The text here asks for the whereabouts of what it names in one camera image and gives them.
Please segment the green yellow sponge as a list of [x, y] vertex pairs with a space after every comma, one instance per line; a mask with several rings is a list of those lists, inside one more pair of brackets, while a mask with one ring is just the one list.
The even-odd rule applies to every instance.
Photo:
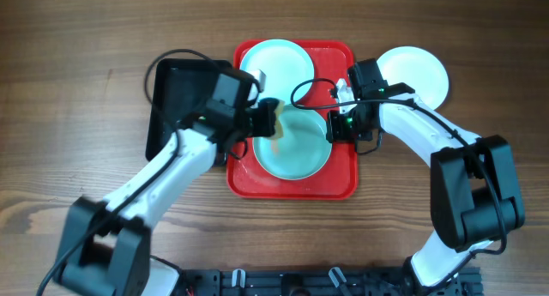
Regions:
[[285, 103], [282, 100], [278, 100], [276, 107], [274, 108], [274, 134], [269, 137], [270, 140], [277, 140], [283, 137], [283, 129], [280, 121], [280, 115], [284, 110]]

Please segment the light blue plate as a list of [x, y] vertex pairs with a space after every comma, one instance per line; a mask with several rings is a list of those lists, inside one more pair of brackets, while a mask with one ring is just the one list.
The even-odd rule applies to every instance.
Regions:
[[327, 141], [324, 118], [316, 111], [285, 106], [279, 117], [283, 137], [253, 139], [254, 155], [269, 174], [300, 180], [317, 173], [327, 163], [332, 144]]
[[301, 82], [315, 77], [312, 59], [305, 49], [284, 39], [268, 39], [254, 45], [245, 53], [239, 68], [248, 73], [261, 70], [265, 75], [259, 100], [274, 98], [286, 104]]

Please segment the light blue plate top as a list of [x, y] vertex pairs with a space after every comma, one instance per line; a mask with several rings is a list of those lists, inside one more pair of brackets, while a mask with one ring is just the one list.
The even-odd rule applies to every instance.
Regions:
[[248, 73], [261, 70], [265, 75], [259, 100], [274, 98], [286, 104], [301, 82], [315, 77], [312, 59], [305, 49], [284, 39], [268, 39], [254, 45], [245, 53], [239, 68]]

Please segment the white plate with stain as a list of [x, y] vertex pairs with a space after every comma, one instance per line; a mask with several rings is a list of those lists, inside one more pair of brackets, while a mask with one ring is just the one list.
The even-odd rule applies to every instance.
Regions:
[[406, 83], [432, 110], [437, 110], [449, 94], [449, 76], [441, 61], [415, 46], [400, 46], [377, 59], [389, 85]]

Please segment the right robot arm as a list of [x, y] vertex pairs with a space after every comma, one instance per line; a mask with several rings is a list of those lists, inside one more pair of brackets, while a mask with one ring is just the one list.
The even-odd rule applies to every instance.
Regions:
[[525, 221], [510, 145], [481, 137], [432, 110], [417, 94], [328, 106], [328, 139], [351, 142], [374, 129], [397, 137], [430, 168], [434, 230], [402, 267], [400, 289], [427, 295], [446, 288], [478, 255], [499, 256]]

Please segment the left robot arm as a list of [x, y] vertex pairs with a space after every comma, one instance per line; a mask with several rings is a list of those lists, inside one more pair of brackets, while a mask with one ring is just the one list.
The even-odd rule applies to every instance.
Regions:
[[267, 98], [228, 105], [208, 100], [174, 127], [167, 144], [128, 183], [69, 208], [49, 281], [80, 295], [176, 295], [180, 270], [151, 255], [152, 231], [190, 183], [213, 165], [220, 146], [249, 136], [279, 137], [283, 102]]

